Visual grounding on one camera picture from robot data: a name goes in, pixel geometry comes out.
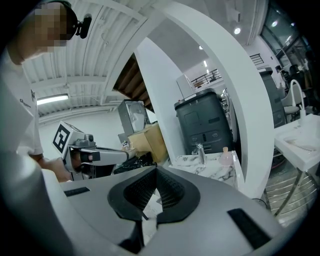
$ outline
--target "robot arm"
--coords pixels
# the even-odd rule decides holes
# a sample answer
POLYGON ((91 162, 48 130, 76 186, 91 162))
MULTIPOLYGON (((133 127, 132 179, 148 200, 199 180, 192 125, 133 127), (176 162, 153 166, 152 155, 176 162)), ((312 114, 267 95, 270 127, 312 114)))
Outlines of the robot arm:
POLYGON ((74 181, 95 178, 95 166, 121 164, 129 159, 126 151, 98 147, 92 134, 86 134, 63 121, 60 121, 52 144, 61 155, 65 168, 71 172, 74 181), (73 167, 74 151, 80 152, 81 165, 85 173, 73 167))

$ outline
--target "cardboard box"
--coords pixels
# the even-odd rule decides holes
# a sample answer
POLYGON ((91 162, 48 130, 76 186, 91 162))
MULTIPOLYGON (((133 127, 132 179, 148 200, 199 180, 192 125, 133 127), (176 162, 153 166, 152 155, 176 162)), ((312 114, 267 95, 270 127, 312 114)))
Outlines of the cardboard box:
POLYGON ((139 152, 151 152, 153 161, 160 163, 168 156, 166 144, 159 124, 148 125, 142 131, 129 137, 132 146, 139 152))

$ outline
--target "wooden staircase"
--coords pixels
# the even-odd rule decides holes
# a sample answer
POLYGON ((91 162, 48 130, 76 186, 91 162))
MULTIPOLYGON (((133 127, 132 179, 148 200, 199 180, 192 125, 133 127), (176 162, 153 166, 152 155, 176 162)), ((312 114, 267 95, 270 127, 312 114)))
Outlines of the wooden staircase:
POLYGON ((133 54, 121 71, 113 90, 122 93, 131 100, 143 101, 146 109, 154 112, 144 79, 133 54))

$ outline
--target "marble countertop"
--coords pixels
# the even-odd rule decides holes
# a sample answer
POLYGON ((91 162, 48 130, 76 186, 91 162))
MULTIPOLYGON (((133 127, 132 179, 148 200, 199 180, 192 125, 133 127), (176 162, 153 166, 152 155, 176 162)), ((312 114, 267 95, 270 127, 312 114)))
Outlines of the marble countertop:
POLYGON ((235 151, 230 151, 230 153, 232 163, 229 165, 220 163, 219 159, 223 154, 221 152, 206 154, 205 164, 200 163, 198 155, 180 155, 169 167, 224 182, 239 189, 244 184, 242 169, 237 153, 235 151))

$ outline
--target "railing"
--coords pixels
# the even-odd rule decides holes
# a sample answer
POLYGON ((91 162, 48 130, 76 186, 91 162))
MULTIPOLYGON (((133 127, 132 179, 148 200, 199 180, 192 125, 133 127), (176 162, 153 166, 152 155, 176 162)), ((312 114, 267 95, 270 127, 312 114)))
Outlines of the railing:
MULTIPOLYGON (((250 58, 256 66, 265 63, 261 58, 260 53, 251 55, 250 58)), ((218 69, 215 69, 192 80, 191 83, 193 83, 194 87, 198 88, 214 82, 220 78, 222 78, 220 72, 218 71, 218 69)))

